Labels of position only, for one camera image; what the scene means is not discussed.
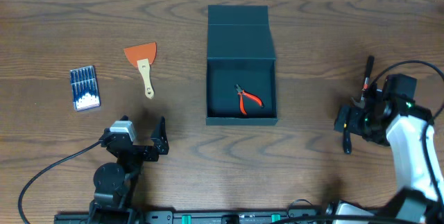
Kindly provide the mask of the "black yellow screwdriver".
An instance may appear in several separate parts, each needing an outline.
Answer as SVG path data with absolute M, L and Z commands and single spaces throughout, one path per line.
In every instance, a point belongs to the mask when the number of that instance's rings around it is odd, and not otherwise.
M 344 123 L 343 125 L 343 152 L 347 155 L 351 154 L 352 152 L 351 137 L 347 123 Z

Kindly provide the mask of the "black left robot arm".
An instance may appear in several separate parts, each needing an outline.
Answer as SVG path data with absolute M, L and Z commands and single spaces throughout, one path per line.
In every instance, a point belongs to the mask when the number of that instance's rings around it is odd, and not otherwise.
M 156 162 L 169 153 L 165 118 L 161 117 L 151 134 L 152 145 L 136 145 L 137 133 L 127 116 L 106 128 L 99 138 L 101 147 L 116 157 L 116 162 L 100 166 L 93 177 L 94 199 L 89 206 L 88 223 L 144 223 L 141 210 L 132 199 L 145 162 Z

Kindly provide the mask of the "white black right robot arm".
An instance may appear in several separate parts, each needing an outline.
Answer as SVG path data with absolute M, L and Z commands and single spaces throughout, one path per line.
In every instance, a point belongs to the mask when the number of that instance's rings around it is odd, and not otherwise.
M 386 77 L 382 89 L 368 86 L 363 106 L 339 108 L 334 130 L 343 134 L 345 153 L 351 152 L 351 135 L 391 149 L 397 193 L 376 216 L 442 223 L 443 175 L 434 150 L 434 121 L 431 111 L 413 99 L 416 83 L 394 74 Z

